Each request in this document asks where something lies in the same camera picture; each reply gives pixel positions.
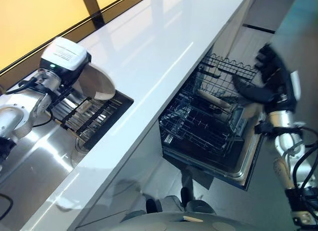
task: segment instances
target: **cable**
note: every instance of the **cable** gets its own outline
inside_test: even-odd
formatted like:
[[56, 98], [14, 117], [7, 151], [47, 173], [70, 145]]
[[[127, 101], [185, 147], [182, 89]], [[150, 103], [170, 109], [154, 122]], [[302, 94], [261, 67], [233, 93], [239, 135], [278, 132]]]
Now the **cable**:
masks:
[[[316, 132], [314, 129], [308, 128], [308, 127], [300, 127], [303, 130], [307, 130], [310, 131], [312, 133], [314, 133], [316, 135], [316, 137], [318, 138], [318, 132]], [[297, 185], [297, 170], [299, 168], [299, 166], [312, 154], [314, 153], [317, 149], [318, 149], [318, 140], [310, 145], [306, 145], [305, 147], [311, 147], [311, 149], [305, 153], [295, 164], [294, 170], [293, 170], [293, 183], [295, 186], [295, 190], [297, 192], [297, 194], [299, 195], [300, 199], [304, 201], [304, 205], [307, 208], [307, 211], [313, 216], [313, 218], [316, 220], [316, 223], [318, 221], [318, 216], [315, 214], [315, 210], [316, 207], [309, 201], [306, 199], [306, 196], [303, 196], [303, 191], [305, 189], [305, 185], [308, 183], [309, 179], [311, 178], [311, 176], [313, 175], [317, 165], [318, 165], [318, 154], [315, 158], [314, 164], [311, 168], [311, 170], [309, 171], [307, 177], [305, 178], [301, 188], [298, 187]]]
[[41, 127], [41, 126], [44, 126], [44, 125], [48, 124], [49, 122], [51, 122], [53, 120], [53, 113], [51, 110], [49, 110], [49, 113], [50, 113], [50, 119], [48, 121], [46, 121], [45, 123], [40, 123], [38, 125], [34, 125], [33, 128]]
[[5, 94], [13, 94], [13, 93], [17, 93], [17, 92], [21, 92], [27, 88], [29, 88], [30, 86], [32, 86], [38, 79], [36, 77], [32, 77], [28, 82], [26, 82], [24, 85], [22, 85], [20, 88], [17, 88], [15, 90], [11, 90]]
[[7, 195], [4, 195], [4, 194], [1, 194], [0, 193], [0, 197], [3, 197], [5, 198], [6, 200], [8, 200], [10, 202], [10, 205], [9, 207], [7, 208], [7, 210], [0, 216], [0, 221], [3, 220], [5, 218], [5, 216], [10, 212], [10, 210], [12, 209], [13, 207], [13, 200], [7, 196]]
[[288, 149], [283, 153], [283, 155], [282, 155], [282, 157], [283, 157], [284, 159], [286, 159], [286, 156], [288, 156], [288, 157], [287, 157], [287, 165], [288, 165], [288, 168], [289, 168], [289, 172], [290, 172], [290, 169], [291, 169], [291, 166], [290, 166], [290, 153], [294, 152], [294, 150], [295, 150], [297, 147], [299, 147], [300, 145], [302, 145], [302, 144], [303, 144], [303, 141], [298, 142], [298, 143], [295, 144], [295, 141], [294, 141], [294, 139], [293, 139], [293, 143], [294, 143], [294, 145], [293, 145], [291, 148], [288, 148]]
[[313, 173], [314, 173], [314, 171], [315, 171], [317, 165], [318, 165], [318, 153], [317, 153], [317, 155], [316, 155], [314, 164], [313, 164], [313, 166], [312, 166], [310, 172], [308, 173], [307, 177], [305, 178], [305, 180], [304, 180], [304, 182], [303, 182], [303, 184], [302, 184], [302, 186], [301, 186], [301, 189], [304, 189], [304, 187], [305, 187], [306, 184], [308, 183], [309, 179], [310, 179], [311, 176], [313, 175]]

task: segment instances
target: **white kitchen counter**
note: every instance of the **white kitchen counter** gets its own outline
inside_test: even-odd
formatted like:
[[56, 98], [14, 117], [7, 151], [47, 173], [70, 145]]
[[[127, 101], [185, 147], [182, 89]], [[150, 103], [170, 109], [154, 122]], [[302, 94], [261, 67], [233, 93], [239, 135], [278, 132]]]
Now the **white kitchen counter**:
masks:
[[143, 0], [80, 44], [133, 105], [22, 230], [66, 230], [105, 190], [243, 0]]

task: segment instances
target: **kitchen cabinet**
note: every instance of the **kitchen cabinet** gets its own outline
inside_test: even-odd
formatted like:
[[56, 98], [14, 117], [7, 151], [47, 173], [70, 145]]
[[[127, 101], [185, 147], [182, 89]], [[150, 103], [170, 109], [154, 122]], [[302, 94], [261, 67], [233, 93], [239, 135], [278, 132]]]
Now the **kitchen cabinet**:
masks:
[[76, 230], [99, 230], [119, 223], [142, 196], [143, 187], [162, 157], [161, 151], [156, 121]]
[[240, 27], [243, 25], [247, 12], [253, 1], [254, 0], [245, 0], [237, 9], [236, 13], [228, 20], [223, 31], [220, 32], [218, 39], [213, 44], [212, 53], [223, 58], [228, 56], [236, 35], [238, 34]]

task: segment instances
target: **stainless steel sink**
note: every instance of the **stainless steel sink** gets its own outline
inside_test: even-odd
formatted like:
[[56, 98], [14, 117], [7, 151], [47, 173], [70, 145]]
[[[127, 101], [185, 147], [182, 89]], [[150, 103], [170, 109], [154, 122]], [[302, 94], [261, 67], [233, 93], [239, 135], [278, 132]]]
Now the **stainless steel sink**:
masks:
[[[120, 93], [125, 103], [113, 116], [104, 122], [104, 129], [94, 139], [96, 143], [102, 135], [129, 108], [132, 100]], [[36, 123], [48, 119], [43, 115]], [[2, 164], [0, 172], [0, 193], [14, 201], [12, 210], [0, 222], [1, 231], [20, 230], [50, 194], [58, 187], [87, 152], [78, 149], [79, 137], [67, 131], [59, 123], [51, 121], [45, 126], [33, 128], [19, 141]], [[8, 207], [8, 202], [0, 198], [0, 215]]]

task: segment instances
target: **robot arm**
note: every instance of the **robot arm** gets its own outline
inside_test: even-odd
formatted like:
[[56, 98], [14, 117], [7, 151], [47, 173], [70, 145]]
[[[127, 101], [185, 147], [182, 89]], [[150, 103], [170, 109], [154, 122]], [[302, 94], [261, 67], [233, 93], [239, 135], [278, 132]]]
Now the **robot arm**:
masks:
[[[246, 85], [236, 76], [233, 76], [234, 85], [245, 98], [264, 104], [267, 118], [255, 127], [255, 132], [274, 138], [278, 152], [274, 171], [285, 189], [294, 224], [316, 230], [318, 188], [313, 172], [318, 165], [318, 155], [313, 166], [307, 158], [318, 149], [318, 133], [293, 120], [301, 93], [298, 72], [289, 73], [270, 45], [260, 49], [256, 60], [255, 67], [261, 71], [264, 87]], [[304, 130], [313, 132], [317, 141], [305, 145]]]
[[85, 48], [59, 37], [44, 51], [34, 76], [0, 96], [0, 170], [18, 140], [57, 97], [57, 89], [72, 86], [90, 60]]

